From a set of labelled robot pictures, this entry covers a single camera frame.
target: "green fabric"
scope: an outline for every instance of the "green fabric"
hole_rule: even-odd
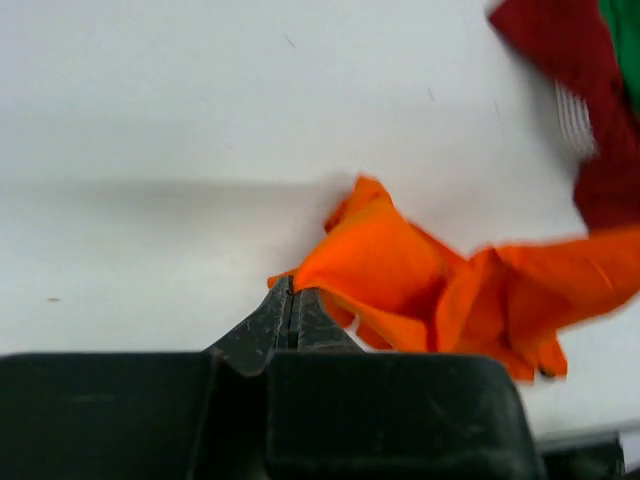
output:
[[[600,0],[631,105],[640,112],[640,0]]]

